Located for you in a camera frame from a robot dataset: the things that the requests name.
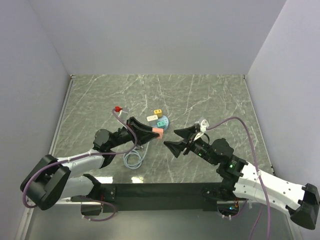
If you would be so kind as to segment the round blue power strip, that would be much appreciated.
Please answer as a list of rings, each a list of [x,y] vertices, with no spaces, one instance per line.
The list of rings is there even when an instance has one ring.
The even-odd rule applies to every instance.
[[[162,117],[159,117],[156,121],[156,123],[152,126],[153,128],[160,128],[166,131],[169,128],[169,119],[163,115]]]

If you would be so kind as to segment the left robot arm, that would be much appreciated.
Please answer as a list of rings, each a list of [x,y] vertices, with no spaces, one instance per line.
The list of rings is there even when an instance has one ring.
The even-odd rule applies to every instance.
[[[163,131],[153,128],[130,117],[123,127],[115,132],[99,129],[94,136],[93,148],[85,153],[55,158],[45,155],[20,185],[22,202],[25,207],[34,204],[47,210],[61,199],[83,196],[88,201],[100,201],[105,196],[102,184],[88,172],[107,167],[117,155],[112,149],[128,142],[134,147],[160,138]]]

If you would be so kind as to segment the pink charger plug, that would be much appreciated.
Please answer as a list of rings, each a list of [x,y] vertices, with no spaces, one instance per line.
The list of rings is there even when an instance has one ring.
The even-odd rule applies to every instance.
[[[152,132],[158,134],[157,139],[162,139],[163,138],[163,135],[164,135],[164,129],[163,128],[153,127],[152,128]]]

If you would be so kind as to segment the white charger plug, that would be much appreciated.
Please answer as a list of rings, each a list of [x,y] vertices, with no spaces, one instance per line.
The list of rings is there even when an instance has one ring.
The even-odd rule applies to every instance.
[[[147,119],[148,122],[153,122],[153,121],[157,121],[158,120],[158,116],[156,114],[154,114],[154,115],[148,116],[146,119]]]

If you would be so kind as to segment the yellow charger plug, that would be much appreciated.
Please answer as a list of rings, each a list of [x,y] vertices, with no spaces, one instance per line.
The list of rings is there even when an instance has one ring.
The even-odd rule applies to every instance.
[[[153,111],[153,113],[158,117],[158,118],[161,118],[163,116],[163,112],[161,109],[155,109]]]

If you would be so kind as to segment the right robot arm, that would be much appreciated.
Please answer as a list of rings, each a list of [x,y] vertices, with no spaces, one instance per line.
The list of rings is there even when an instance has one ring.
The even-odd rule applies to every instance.
[[[247,199],[269,205],[290,217],[298,226],[314,230],[320,210],[317,187],[307,183],[292,183],[269,174],[234,155],[226,139],[219,138],[209,144],[197,138],[199,128],[192,126],[177,129],[174,133],[181,141],[165,141],[164,145],[175,158],[192,152],[207,163],[216,166],[222,178],[213,189],[205,189],[204,196],[217,201]]]

